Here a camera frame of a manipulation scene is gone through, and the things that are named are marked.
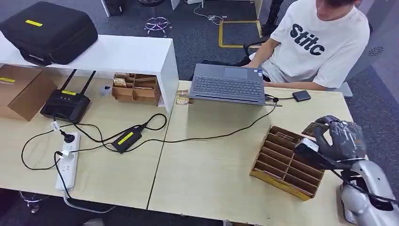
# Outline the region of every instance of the black strap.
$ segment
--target black strap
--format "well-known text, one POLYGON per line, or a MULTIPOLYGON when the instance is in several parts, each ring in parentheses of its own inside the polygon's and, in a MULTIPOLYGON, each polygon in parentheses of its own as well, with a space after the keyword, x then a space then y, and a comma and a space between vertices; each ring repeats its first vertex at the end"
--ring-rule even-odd
POLYGON ((19 52, 26 61, 34 65, 45 67, 51 64, 51 60, 48 59, 47 57, 38 57, 38 56, 34 57, 33 55, 28 54, 22 49, 20 49, 19 52))

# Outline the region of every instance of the yellow label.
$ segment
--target yellow label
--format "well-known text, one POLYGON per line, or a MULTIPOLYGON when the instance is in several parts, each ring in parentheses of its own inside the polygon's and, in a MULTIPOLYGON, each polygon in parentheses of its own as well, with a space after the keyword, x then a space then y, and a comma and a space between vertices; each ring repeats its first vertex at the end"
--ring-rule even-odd
POLYGON ((69 95, 76 95, 76 93, 71 92, 71 91, 63 90, 63 91, 61 91, 61 92, 62 92, 62 93, 65 93, 65 94, 69 94, 69 95))
POLYGON ((124 137, 122 140, 120 140, 118 142, 119 145, 121 145, 123 142, 125 142, 127 139, 129 139, 129 137, 131 137, 133 135, 133 132, 130 132, 129 134, 126 135, 126 137, 124 137))
POLYGON ((8 78, 4 78, 4 77, 0 78, 0 80, 2 80, 2 81, 8 81, 8 82, 15 82, 14 79, 8 79, 8 78))
POLYGON ((43 25, 41 23, 37 23, 37 22, 32 21, 32 20, 26 20, 25 23, 32 24, 32 25, 35 25, 35 26, 38 26, 38 27, 41 27, 43 25))

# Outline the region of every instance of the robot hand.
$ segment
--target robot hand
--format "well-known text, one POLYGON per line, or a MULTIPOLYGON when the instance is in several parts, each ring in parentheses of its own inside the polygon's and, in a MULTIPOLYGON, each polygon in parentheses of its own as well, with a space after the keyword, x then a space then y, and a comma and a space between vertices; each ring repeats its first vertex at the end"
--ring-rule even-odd
POLYGON ((332 145, 322 127, 313 129, 316 142, 304 138, 294 152, 320 170, 331 170, 343 180, 341 200, 344 218, 359 226, 399 226, 398 201, 383 170, 365 159, 366 145, 360 126, 325 116, 315 121, 327 124, 332 145), (335 170, 343 170, 341 175, 335 170))

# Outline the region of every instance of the black carrying case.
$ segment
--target black carrying case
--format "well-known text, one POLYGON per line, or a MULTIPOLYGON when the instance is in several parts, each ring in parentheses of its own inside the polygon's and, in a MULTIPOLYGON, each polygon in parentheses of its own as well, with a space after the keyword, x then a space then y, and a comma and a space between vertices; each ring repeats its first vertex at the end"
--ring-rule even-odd
POLYGON ((98 38, 85 12, 44 1, 2 22, 0 31, 25 60, 39 66, 69 64, 98 38))

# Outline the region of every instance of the laptop touchpad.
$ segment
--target laptop touchpad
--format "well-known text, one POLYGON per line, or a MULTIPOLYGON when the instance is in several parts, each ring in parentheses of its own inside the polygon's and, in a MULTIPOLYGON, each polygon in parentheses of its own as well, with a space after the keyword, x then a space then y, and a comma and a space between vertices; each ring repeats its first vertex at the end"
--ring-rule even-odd
POLYGON ((224 75, 226 77, 235 78, 235 79, 247 79, 248 69, 226 67, 224 69, 224 75))

